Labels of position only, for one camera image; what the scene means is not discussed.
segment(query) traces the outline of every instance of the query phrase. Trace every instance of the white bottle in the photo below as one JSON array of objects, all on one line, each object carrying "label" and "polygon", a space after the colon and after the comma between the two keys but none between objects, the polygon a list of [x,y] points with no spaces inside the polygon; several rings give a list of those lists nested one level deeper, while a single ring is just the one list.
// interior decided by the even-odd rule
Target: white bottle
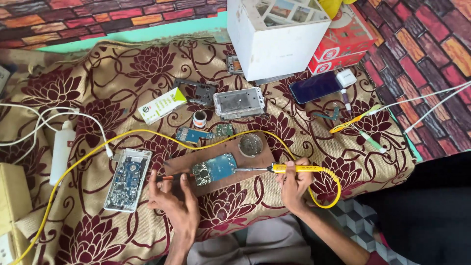
[{"label": "white bottle", "polygon": [[54,149],[52,150],[52,165],[49,184],[55,185],[59,178],[67,170],[72,143],[75,140],[75,132],[72,130],[72,123],[65,121],[62,130],[56,132],[54,137]]}]

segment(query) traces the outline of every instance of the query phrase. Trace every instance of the wall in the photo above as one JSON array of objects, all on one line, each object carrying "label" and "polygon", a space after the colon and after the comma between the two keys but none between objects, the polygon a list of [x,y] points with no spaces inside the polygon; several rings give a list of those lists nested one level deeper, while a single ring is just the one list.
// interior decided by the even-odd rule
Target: wall
[{"label": "wall", "polygon": [[226,5],[227,0],[0,0],[0,48],[37,49],[215,17]]},{"label": "wall", "polygon": [[[358,0],[355,5],[379,36],[363,62],[386,103],[471,80],[471,1]],[[448,95],[390,110],[407,128]],[[471,149],[471,88],[436,108],[408,136],[424,160]]]}]

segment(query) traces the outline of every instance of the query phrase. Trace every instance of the phone screen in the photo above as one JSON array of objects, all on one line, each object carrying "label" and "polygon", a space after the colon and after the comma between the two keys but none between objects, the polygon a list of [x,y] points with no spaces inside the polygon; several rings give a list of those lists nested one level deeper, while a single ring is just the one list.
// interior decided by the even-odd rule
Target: phone screen
[{"label": "phone screen", "polygon": [[333,72],[315,75],[311,78],[290,84],[291,93],[299,104],[338,92],[342,87]]}]

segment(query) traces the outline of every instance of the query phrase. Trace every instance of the hand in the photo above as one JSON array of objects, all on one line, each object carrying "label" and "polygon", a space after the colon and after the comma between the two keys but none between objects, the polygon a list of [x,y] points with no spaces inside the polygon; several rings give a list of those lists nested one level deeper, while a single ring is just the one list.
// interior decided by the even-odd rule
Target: hand
[{"label": "hand", "polygon": [[185,201],[180,201],[171,192],[172,181],[156,183],[157,171],[152,170],[149,178],[149,202],[147,208],[161,209],[170,219],[175,230],[173,240],[186,242],[189,247],[195,241],[196,229],[200,223],[198,199],[193,194],[188,183],[187,174],[180,177],[180,186],[185,194]]},{"label": "hand", "polygon": [[299,172],[296,175],[296,168],[294,165],[308,166],[309,160],[306,157],[296,161],[285,162],[287,165],[286,173],[280,173],[276,177],[276,181],[280,184],[281,200],[290,212],[295,215],[309,210],[303,199],[303,194],[306,192],[309,185],[313,180],[312,172]]}]

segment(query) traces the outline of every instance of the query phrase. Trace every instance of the cardboard box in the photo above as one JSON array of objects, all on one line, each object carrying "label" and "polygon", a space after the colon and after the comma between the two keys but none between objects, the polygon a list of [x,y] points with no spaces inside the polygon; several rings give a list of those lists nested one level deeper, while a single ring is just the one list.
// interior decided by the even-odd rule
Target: cardboard box
[{"label": "cardboard box", "polygon": [[363,58],[363,56],[365,56],[365,54],[366,52],[360,52],[347,56],[342,56],[339,58],[334,58],[333,60],[330,60],[328,62],[320,63],[317,62],[314,58],[312,58],[308,64],[308,69],[312,73],[312,75],[318,75],[342,67],[355,65],[361,60],[361,58]]},{"label": "cardboard box", "polygon": [[227,2],[227,31],[247,81],[304,71],[330,22],[316,0]]},{"label": "cardboard box", "polygon": [[187,99],[178,87],[138,108],[147,125],[160,120],[174,109],[187,103]]},{"label": "cardboard box", "polygon": [[377,40],[353,5],[342,4],[314,53],[317,62],[367,51]]}]

